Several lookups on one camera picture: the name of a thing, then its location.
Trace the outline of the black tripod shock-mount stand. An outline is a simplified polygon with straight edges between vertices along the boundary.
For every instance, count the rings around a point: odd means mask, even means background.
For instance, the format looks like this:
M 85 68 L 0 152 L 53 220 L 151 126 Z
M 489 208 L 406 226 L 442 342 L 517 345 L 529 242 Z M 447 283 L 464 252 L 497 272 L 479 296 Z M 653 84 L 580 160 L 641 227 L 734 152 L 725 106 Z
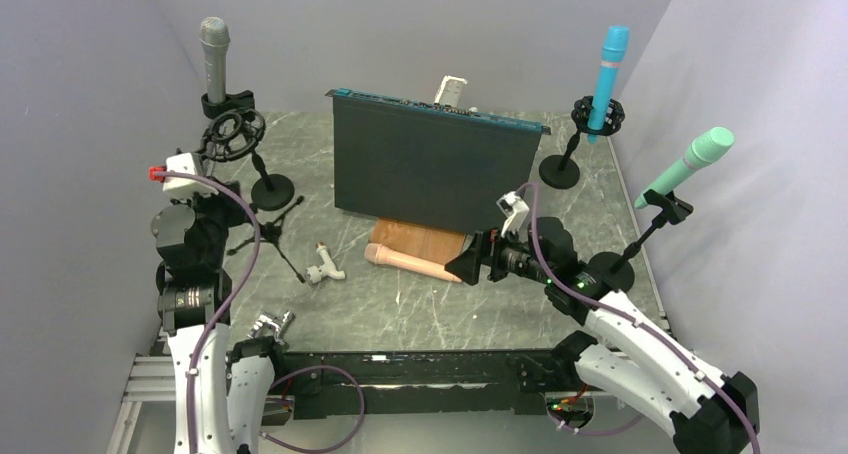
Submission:
M 207 171 L 207 174 L 208 174 L 208 175 L 211 175 L 211 174 L 212 174 L 212 172 L 213 172 L 213 167 L 214 167 L 215 165 L 223 165 L 223 164 L 237 164 L 237 165 L 238 165 L 241 169 L 243 169 L 243 168 L 245 168 L 245 167 L 247 167 L 247 166 L 251 166 L 251 167 L 253 168 L 253 165 L 252 165 L 252 163 L 251 163 L 251 161 L 250 161 L 250 159 L 249 159 L 248 157 L 243 158 L 243 159 L 240 159 L 240 160 L 237 160 L 237 161 L 234 161 L 234 162 L 229 162 L 229 163 L 215 163 L 215 162 L 212 162 L 212 161 L 206 161 L 206 160 L 203 160 L 203 161 L 205 161 L 205 162 L 206 162 L 206 164 L 207 164 L 206 171 Z M 256 172 L 256 180 L 255 180 L 255 182 L 256 182 L 258 179 L 259 179 L 259 175 L 258 175 L 258 173 Z M 283 249 L 282 249 L 282 247 L 281 247 L 281 239 L 282 239 L 282 235 L 283 235 L 283 225 L 284 225 L 284 222 L 285 222 L 286 216 L 287 216 L 287 215 L 288 215 L 288 214 L 289 214 L 289 213 L 290 213 L 290 212 L 291 212 L 294 208 L 298 207 L 298 206 L 299 206 L 299 205 L 301 205 L 303 202 L 304 202 L 304 197 L 303 197 L 302 195 L 297 195 L 297 194 L 295 193 L 295 195 L 294 195 L 294 199 L 293 199 L 293 200 L 292 200 L 292 201 L 291 201 L 291 202 L 290 202 L 290 203 L 289 203 L 286 207 L 284 207 L 284 208 L 282 208 L 282 209 L 279 209 L 279 210 L 276 210 L 276 211 L 271 211 L 271 212 L 275 212 L 275 213 L 277 214 L 277 217 L 276 217 L 275 219 L 270 220 L 270 221 L 266 221 L 266 222 L 264 222 L 264 223 L 262 223 L 262 224 L 260 225 L 260 241 L 261 241 L 262 243 L 267 243 L 267 244 L 271 245 L 271 246 L 272 246 L 272 247 L 276 250 L 276 252 L 279 254 L 279 256 L 281 257 L 281 259 L 282 259 L 282 260 L 283 260 L 283 261 L 284 261 L 284 262 L 288 265 L 288 267 L 291 269 L 291 271 L 292 271 L 292 272 L 293 272 L 293 274 L 294 274 L 294 277 L 295 277 L 295 278 L 296 278 L 299 282 L 301 282 L 301 283 L 303 283 L 303 282 L 305 281 L 305 277 L 304 277 L 304 275 L 303 275 L 303 274 L 302 274 L 302 273 L 301 273 L 301 272 L 300 272 L 300 271 L 299 271 L 299 270 L 295 267 L 295 265 L 294 265 L 294 264 L 292 263 L 292 261 L 288 258 L 288 256 L 287 256 L 287 255 L 283 252 Z M 252 201 L 251 201 L 251 189 L 250 189 L 250 192 L 249 192 L 249 204 L 250 204 L 251 209 L 252 209 L 254 212 L 258 213 L 258 212 L 262 211 L 262 210 L 257 209 L 257 208 L 256 208 L 256 207 L 252 204 Z

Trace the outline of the pink microphone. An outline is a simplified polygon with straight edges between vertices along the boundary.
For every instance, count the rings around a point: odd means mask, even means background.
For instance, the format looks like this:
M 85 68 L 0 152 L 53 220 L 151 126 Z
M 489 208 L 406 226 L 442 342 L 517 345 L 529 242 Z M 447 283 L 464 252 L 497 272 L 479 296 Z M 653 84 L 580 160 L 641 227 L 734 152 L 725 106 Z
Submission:
M 446 271 L 443 265 L 392 250 L 382 244 L 369 243 L 364 256 L 375 265 L 392 266 L 448 282 L 462 283 L 459 277 Z

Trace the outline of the grey microphone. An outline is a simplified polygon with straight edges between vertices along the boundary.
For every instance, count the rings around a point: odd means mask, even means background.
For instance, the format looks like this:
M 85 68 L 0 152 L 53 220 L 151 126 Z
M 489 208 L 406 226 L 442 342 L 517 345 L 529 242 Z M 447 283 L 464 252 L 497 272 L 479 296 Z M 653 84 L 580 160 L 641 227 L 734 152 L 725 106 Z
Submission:
M 226 56 L 230 45 L 226 22 L 219 17 L 204 18 L 199 39 L 204 52 L 208 102 L 221 104 L 226 100 Z

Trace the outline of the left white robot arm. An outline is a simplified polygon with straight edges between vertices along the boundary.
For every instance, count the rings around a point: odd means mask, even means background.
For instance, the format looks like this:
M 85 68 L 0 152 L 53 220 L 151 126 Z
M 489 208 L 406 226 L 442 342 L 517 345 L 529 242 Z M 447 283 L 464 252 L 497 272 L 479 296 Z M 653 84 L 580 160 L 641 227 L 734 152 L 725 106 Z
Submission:
M 177 453 L 256 453 L 267 394 L 287 380 L 271 336 L 231 345 L 223 268 L 232 227 L 248 222 L 225 194 L 175 201 L 151 231 L 162 259 L 157 308 L 175 377 Z

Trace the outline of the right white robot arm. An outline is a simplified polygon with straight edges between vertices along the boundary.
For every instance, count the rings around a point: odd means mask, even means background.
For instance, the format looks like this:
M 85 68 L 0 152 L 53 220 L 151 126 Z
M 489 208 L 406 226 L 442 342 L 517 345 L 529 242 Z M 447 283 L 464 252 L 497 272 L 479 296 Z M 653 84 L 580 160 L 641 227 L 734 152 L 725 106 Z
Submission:
M 469 285 L 516 275 L 544 285 L 551 304 L 580 330 L 551 352 L 557 385 L 581 382 L 616 396 L 660 427 L 680 453 L 759 453 L 757 387 L 684 349 L 630 300 L 579 260 L 571 234 L 552 217 L 525 242 L 496 229 L 477 232 L 445 269 Z

